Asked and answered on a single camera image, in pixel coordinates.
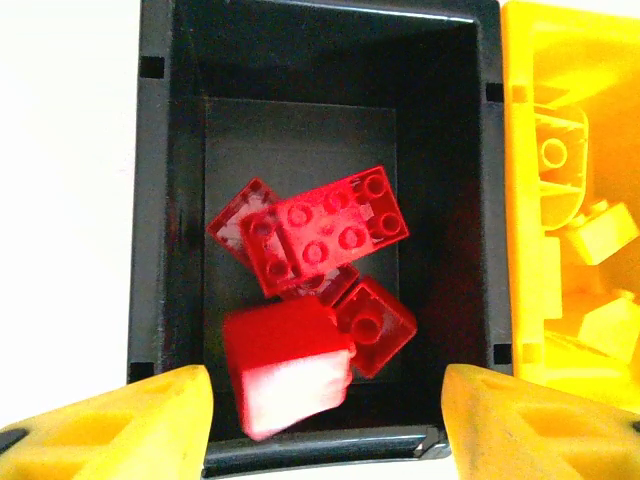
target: red plastic block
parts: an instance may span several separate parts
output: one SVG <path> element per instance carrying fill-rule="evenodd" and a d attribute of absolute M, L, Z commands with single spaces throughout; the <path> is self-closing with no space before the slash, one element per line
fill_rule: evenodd
<path fill-rule="evenodd" d="M 267 297 L 409 235 L 382 167 L 278 202 L 240 227 Z"/>
<path fill-rule="evenodd" d="M 240 221 L 278 201 L 278 196 L 259 178 L 251 180 L 233 200 L 207 225 L 207 233 L 241 263 L 251 269 L 249 256 L 240 234 Z M 283 299 L 315 295 L 324 305 L 332 306 L 360 276 L 351 265 L 339 267 L 326 275 L 318 275 L 302 285 L 281 292 Z"/>
<path fill-rule="evenodd" d="M 240 423 L 254 440 L 344 401 L 353 342 L 317 297 L 232 313 L 223 330 Z"/>
<path fill-rule="evenodd" d="M 283 299 L 315 295 L 323 305 L 333 306 L 349 290 L 360 276 L 358 270 L 347 264 L 326 275 L 318 275 L 311 280 L 280 293 Z"/>
<path fill-rule="evenodd" d="M 273 205 L 278 200 L 278 196 L 266 183 L 259 178 L 254 178 L 207 225 L 207 233 L 241 263 L 251 268 L 240 234 L 240 221 L 251 213 Z"/>
<path fill-rule="evenodd" d="M 365 277 L 337 308 L 338 328 L 356 344 L 352 360 L 367 378 L 374 377 L 415 335 L 415 316 L 373 278 Z"/>

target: black plastic edge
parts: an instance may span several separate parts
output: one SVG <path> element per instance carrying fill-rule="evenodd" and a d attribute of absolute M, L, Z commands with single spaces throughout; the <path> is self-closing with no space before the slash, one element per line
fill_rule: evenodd
<path fill-rule="evenodd" d="M 333 463 L 444 458 L 442 430 L 428 425 L 276 435 L 210 443 L 203 478 Z"/>
<path fill-rule="evenodd" d="M 507 262 L 506 195 L 504 172 L 504 104 L 487 91 L 502 87 L 502 43 L 500 5 L 496 1 L 478 3 L 478 48 L 482 91 L 482 221 L 484 226 L 485 322 L 487 365 L 495 371 L 512 374 L 513 364 L 496 362 L 495 345 L 508 346 L 511 335 L 511 297 Z"/>
<path fill-rule="evenodd" d="M 142 0 L 139 58 L 160 57 L 170 68 L 171 31 L 171 2 Z M 156 365 L 162 341 L 169 84 L 166 75 L 138 76 L 128 365 Z"/>
<path fill-rule="evenodd" d="M 11 430 L 0 432 L 0 455 L 9 450 L 27 435 L 29 435 L 29 430 L 26 428 L 12 428 Z"/>

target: square hole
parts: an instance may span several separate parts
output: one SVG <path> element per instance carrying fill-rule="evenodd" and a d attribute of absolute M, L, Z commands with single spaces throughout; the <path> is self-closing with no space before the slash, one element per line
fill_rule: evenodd
<path fill-rule="evenodd" d="M 164 78 L 164 57 L 140 58 L 140 77 Z"/>
<path fill-rule="evenodd" d="M 502 83 L 487 83 L 485 94 L 488 102 L 504 103 L 504 85 Z"/>
<path fill-rule="evenodd" d="M 575 451 L 563 457 L 584 480 L 640 478 L 640 467 L 634 461 L 631 450 L 620 451 L 619 447 L 607 448 L 603 445 L 600 449 Z"/>
<path fill-rule="evenodd" d="M 520 416 L 542 437 L 599 437 L 602 429 L 591 419 L 562 406 L 525 407 Z"/>
<path fill-rule="evenodd" d="M 71 480 L 84 466 L 82 463 L 34 460 L 16 465 L 13 475 L 5 480 Z"/>
<path fill-rule="evenodd" d="M 43 444 L 49 447 L 108 445 L 132 419 L 130 413 L 88 413 L 69 422 Z"/>
<path fill-rule="evenodd" d="M 511 344 L 496 343 L 493 346 L 493 363 L 495 365 L 511 365 Z"/>

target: black storage bin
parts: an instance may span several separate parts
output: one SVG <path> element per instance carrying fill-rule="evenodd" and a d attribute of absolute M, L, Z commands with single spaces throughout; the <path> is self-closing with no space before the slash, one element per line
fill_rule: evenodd
<path fill-rule="evenodd" d="M 447 454 L 446 365 L 510 372 L 500 12 L 489 0 L 143 0 L 129 381 L 211 372 L 204 476 Z M 385 166 L 409 239 L 356 263 L 416 337 L 339 408 L 254 443 L 220 335 L 265 303 L 205 225 L 253 176 L 286 197 Z"/>

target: yellow lego brick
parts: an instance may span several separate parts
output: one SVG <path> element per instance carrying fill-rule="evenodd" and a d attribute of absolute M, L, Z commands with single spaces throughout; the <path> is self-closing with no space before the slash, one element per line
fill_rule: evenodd
<path fill-rule="evenodd" d="M 542 312 L 544 318 L 562 317 L 562 268 L 560 240 L 542 239 Z"/>
<path fill-rule="evenodd" d="M 630 363 L 640 337 L 640 306 L 624 290 L 612 295 L 564 297 L 564 317 L 545 321 L 545 330 L 575 337 L 585 345 Z"/>
<path fill-rule="evenodd" d="M 471 365 L 449 365 L 442 413 L 460 480 L 640 478 L 640 417 Z"/>
<path fill-rule="evenodd" d="M 639 234 L 624 203 L 610 206 L 606 200 L 601 200 L 593 204 L 588 213 L 577 215 L 558 231 L 562 260 L 579 265 L 599 265 Z"/>
<path fill-rule="evenodd" d="M 200 478 L 212 415 L 206 368 L 183 367 L 0 430 L 0 478 Z"/>
<path fill-rule="evenodd" d="M 605 378 L 628 376 L 624 362 L 604 355 L 576 338 L 550 331 L 545 333 L 544 366 L 548 387 L 555 381 L 569 378 L 587 379 L 597 385 Z"/>

